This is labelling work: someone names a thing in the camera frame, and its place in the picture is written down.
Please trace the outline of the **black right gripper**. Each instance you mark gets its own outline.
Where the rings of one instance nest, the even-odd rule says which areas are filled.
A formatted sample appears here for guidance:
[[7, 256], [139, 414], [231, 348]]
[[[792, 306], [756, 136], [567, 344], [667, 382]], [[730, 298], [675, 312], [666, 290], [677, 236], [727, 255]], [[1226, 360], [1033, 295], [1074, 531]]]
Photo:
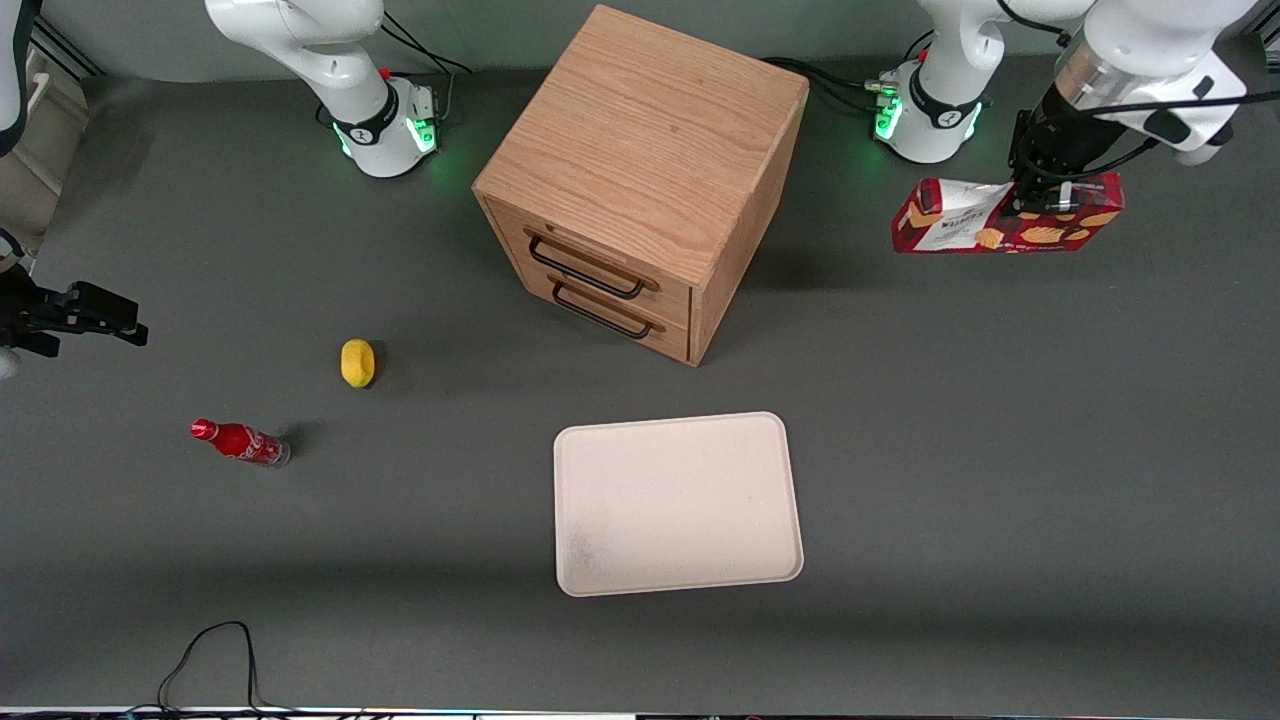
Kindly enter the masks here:
[[52, 332], [104, 334], [136, 347], [148, 343], [137, 302], [84, 281], [72, 283], [64, 297], [38, 287], [23, 266], [1, 273], [1, 346], [41, 357], [56, 357], [61, 341]]

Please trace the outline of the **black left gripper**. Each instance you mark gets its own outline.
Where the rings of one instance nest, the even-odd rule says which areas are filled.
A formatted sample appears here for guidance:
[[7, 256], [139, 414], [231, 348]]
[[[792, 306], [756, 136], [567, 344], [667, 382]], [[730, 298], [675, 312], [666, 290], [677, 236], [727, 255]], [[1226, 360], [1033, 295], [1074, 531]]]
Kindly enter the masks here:
[[1036, 108], [1018, 113], [1009, 152], [1015, 182], [1012, 213], [1075, 214], [1080, 202], [1071, 181], [1115, 170], [1130, 161], [1133, 152], [1100, 163], [1125, 133], [1126, 128], [1116, 122], [1075, 109], [1051, 85]]

